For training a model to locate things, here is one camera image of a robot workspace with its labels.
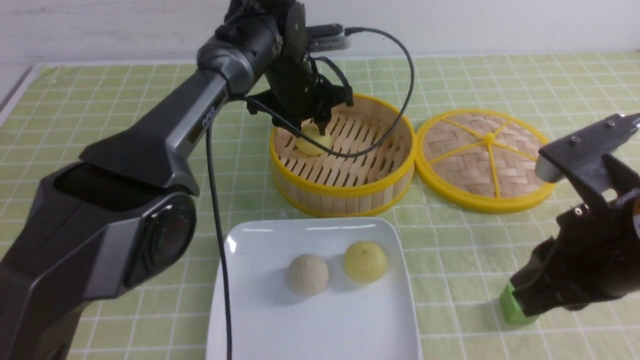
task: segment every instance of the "yellow spoke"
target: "yellow spoke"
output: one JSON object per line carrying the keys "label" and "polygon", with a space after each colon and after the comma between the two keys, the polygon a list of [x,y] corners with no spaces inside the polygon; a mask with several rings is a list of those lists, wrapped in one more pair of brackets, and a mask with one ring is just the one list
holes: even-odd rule
{"label": "yellow spoke", "polygon": [[507,125],[509,125],[511,123],[511,120],[507,120],[504,122],[504,124],[500,125],[493,133],[495,135],[498,135]]}
{"label": "yellow spoke", "polygon": [[493,158],[493,150],[491,144],[487,145],[489,149],[489,162],[491,163],[491,175],[493,176],[493,188],[495,189],[495,198],[500,198],[500,179],[498,179],[498,169],[495,168],[495,159]]}
{"label": "yellow spoke", "polygon": [[527,158],[527,159],[529,159],[529,160],[533,160],[533,161],[536,161],[536,160],[537,160],[537,158],[536,158],[535,156],[531,156],[531,155],[527,154],[527,153],[526,153],[526,152],[524,152],[524,151],[520,151],[520,150],[518,150],[518,149],[514,149],[514,148],[512,148],[512,147],[510,147],[510,146],[504,145],[503,143],[494,142],[493,144],[494,144],[495,146],[497,146],[497,147],[502,147],[503,149],[507,149],[507,150],[509,150],[509,151],[513,151],[513,152],[515,152],[516,154],[522,155],[522,156],[524,156],[525,158]]}
{"label": "yellow spoke", "polygon": [[466,127],[466,126],[464,126],[464,125],[461,125],[461,124],[459,124],[459,123],[457,123],[457,122],[453,122],[453,121],[451,121],[451,120],[449,120],[449,119],[442,119],[442,121],[444,121],[444,122],[448,122],[449,124],[451,124],[451,125],[453,125],[453,126],[457,126],[457,127],[459,127],[460,129],[462,129],[462,130],[464,130],[464,131],[466,131],[466,132],[468,132],[468,133],[472,134],[473,136],[475,136],[476,138],[478,138],[478,139],[480,139],[480,140],[482,140],[482,138],[483,138],[483,136],[482,136],[482,135],[480,135],[480,134],[476,133],[475,131],[473,131],[473,130],[469,129],[468,127]]}
{"label": "yellow spoke", "polygon": [[474,143],[470,143],[469,145],[465,145],[465,146],[463,146],[463,147],[458,147],[458,148],[457,148],[457,149],[455,149],[455,150],[451,150],[451,151],[447,152],[446,154],[440,155],[440,156],[438,156],[437,158],[435,158],[435,159],[433,159],[433,160],[429,161],[429,165],[432,165],[433,163],[436,163],[436,162],[438,162],[438,161],[440,161],[440,160],[442,160],[442,159],[444,159],[444,158],[446,158],[446,157],[448,157],[448,156],[451,156],[451,155],[453,155],[453,154],[457,154],[457,153],[459,153],[459,152],[461,152],[461,151],[464,151],[464,150],[467,150],[467,149],[469,149],[469,148],[471,148],[471,147],[478,146],[478,145],[482,145],[482,143],[483,143],[483,142],[474,142]]}

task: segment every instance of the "bamboo steamer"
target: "bamboo steamer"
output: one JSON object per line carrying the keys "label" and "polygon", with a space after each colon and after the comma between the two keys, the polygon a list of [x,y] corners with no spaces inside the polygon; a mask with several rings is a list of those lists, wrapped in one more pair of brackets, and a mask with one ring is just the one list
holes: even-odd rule
{"label": "bamboo steamer", "polygon": [[554,185],[534,173],[548,140],[506,114],[460,109],[425,122],[417,133],[417,172],[443,198],[483,213],[514,213],[543,202]]}
{"label": "bamboo steamer", "polygon": [[[353,106],[332,110],[326,132],[331,149],[354,153],[378,141],[398,116],[398,109],[367,95],[354,95]],[[357,158],[309,156],[284,129],[269,139],[273,179],[295,208],[315,217],[373,216],[391,208],[407,191],[414,171],[416,139],[406,117],[377,149]]]}

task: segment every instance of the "green grid mat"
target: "green grid mat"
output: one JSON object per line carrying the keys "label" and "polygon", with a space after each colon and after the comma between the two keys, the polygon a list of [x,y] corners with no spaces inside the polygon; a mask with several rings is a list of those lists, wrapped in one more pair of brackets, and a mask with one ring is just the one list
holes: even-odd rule
{"label": "green grid mat", "polygon": [[[409,72],[401,58],[339,60],[356,92],[396,106]],[[416,58],[407,115],[415,127],[455,108],[514,115],[549,138],[616,112],[640,111],[640,54],[558,54]],[[24,225],[37,181],[77,159],[84,146],[129,127],[194,70],[192,65],[43,68],[0,127],[0,255]],[[337,78],[329,75],[332,81]],[[265,82],[256,91],[266,89]],[[271,180],[270,119],[229,104],[213,125],[224,232],[249,220],[302,218]],[[640,140],[617,151],[640,168]],[[218,267],[207,193],[204,142],[189,160],[200,181],[197,235],[162,275],[83,314],[71,360],[204,359]],[[640,355],[640,296],[531,325],[504,323],[497,299],[555,216],[579,203],[568,183],[530,211],[481,215],[449,204],[417,177],[380,215],[399,231],[425,359],[632,359]]]}

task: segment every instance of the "white wall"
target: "white wall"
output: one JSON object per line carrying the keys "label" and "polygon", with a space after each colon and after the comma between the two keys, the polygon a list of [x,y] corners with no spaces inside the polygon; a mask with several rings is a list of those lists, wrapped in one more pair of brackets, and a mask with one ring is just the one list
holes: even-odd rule
{"label": "white wall", "polygon": [[[0,0],[0,62],[193,58],[226,0]],[[341,4],[351,3],[353,10]],[[384,29],[413,54],[640,49],[640,0],[306,0],[307,24]],[[397,54],[358,35],[334,56]]]}

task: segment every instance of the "yellow bun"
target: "yellow bun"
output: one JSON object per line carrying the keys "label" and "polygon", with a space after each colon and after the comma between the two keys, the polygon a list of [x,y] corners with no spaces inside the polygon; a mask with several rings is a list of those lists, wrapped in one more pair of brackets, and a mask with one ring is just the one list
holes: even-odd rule
{"label": "yellow bun", "polygon": [[[324,136],[320,135],[320,130],[318,130],[318,127],[315,124],[308,123],[302,125],[302,133],[322,146],[331,148],[331,135],[328,133],[325,133]],[[318,156],[325,153],[324,150],[306,141],[302,137],[296,140],[296,146],[298,147],[298,150],[311,156]]]}
{"label": "yellow bun", "polygon": [[387,272],[387,256],[372,241],[351,244],[344,253],[344,272],[355,281],[374,282]]}

